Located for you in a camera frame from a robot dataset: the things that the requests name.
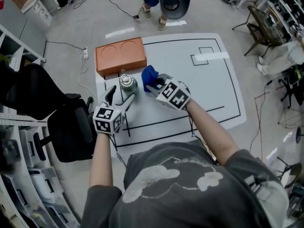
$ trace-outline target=concrete floor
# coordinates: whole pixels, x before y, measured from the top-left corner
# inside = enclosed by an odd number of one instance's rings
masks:
[[[112,1],[118,3],[131,15],[137,14],[143,3],[142,0]],[[88,70],[82,74],[81,83],[96,94],[94,48],[97,46],[128,38],[163,34],[190,32],[219,34],[234,65],[247,113],[247,121],[230,129],[229,133],[240,148],[249,150],[251,140],[256,135],[258,128],[254,98],[263,93],[265,84],[271,78],[278,76],[265,77],[256,69],[257,56],[264,53],[266,49],[264,46],[258,46],[247,57],[244,57],[244,53],[254,43],[246,26],[239,27],[235,31],[231,30],[235,25],[246,21],[248,16],[246,5],[245,3],[243,8],[236,10],[235,6],[230,6],[221,0],[191,0],[189,11],[183,18],[187,22],[186,25],[171,26],[164,31],[158,31],[159,6],[152,9],[151,18],[141,16],[140,19],[134,20],[107,0],[87,0],[78,9],[67,5],[56,12],[53,16],[52,26],[47,32],[47,38],[51,41],[68,42],[81,48],[89,47],[90,58],[85,65]],[[105,38],[106,34],[126,28],[134,28],[135,31]],[[78,83],[81,54],[81,50],[70,46],[47,44],[45,53],[47,62],[43,67],[64,93],[79,93],[86,100],[92,96],[92,93]],[[275,147],[282,145],[284,137],[290,132],[277,124],[283,110],[280,97],[285,92],[284,89],[276,90],[277,87],[279,84],[275,80],[267,90],[270,93],[267,94],[263,106],[261,122],[263,160]],[[261,101],[262,98],[257,100],[258,107]],[[294,108],[297,108],[297,103],[293,102],[293,104]],[[65,190],[65,196],[70,202],[71,208],[80,218],[86,200],[91,161],[60,163],[52,149],[49,149],[49,152],[51,162],[55,166]],[[251,152],[254,156],[261,158],[259,136],[254,141]],[[286,146],[284,155],[284,159],[290,164],[298,162],[300,145],[292,143]],[[124,172],[124,166],[117,158],[114,158],[114,184],[122,190]]]

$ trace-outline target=shirt sleeve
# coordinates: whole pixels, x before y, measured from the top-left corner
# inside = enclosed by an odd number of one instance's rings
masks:
[[[263,175],[270,181],[281,183],[278,177],[259,158],[253,157],[248,150],[239,150],[234,153],[226,161],[225,167],[231,169],[243,180],[252,175]]]
[[[90,187],[80,227],[108,228],[110,214],[121,195],[122,192],[117,187]]]

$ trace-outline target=brown box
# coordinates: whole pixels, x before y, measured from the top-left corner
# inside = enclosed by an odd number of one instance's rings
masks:
[[[147,66],[141,38],[133,38],[95,48],[95,67],[101,76]]]

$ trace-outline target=sneaker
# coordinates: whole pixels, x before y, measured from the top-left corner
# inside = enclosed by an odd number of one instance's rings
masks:
[[[266,73],[264,72],[264,66],[263,65],[261,65],[261,64],[257,64],[256,65],[256,67],[257,67],[257,69],[258,69],[258,71],[260,72],[260,73],[262,73],[263,75],[266,75]]]
[[[258,62],[263,65],[264,64],[264,59],[262,57],[258,57]]]
[[[150,18],[151,17],[151,11],[145,11],[144,8],[142,8],[142,13],[146,18]]]
[[[164,30],[164,29],[166,29],[166,23],[162,24],[160,18],[160,20],[158,21],[158,30]]]

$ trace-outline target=white cube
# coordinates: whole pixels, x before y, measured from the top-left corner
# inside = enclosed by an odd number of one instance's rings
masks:
[[[174,79],[167,80],[166,83],[167,85],[156,97],[156,100],[159,100],[176,110],[181,110],[190,100],[190,93],[181,83]]]
[[[113,107],[97,106],[93,115],[95,130],[98,133],[115,133],[123,123],[122,111]]]

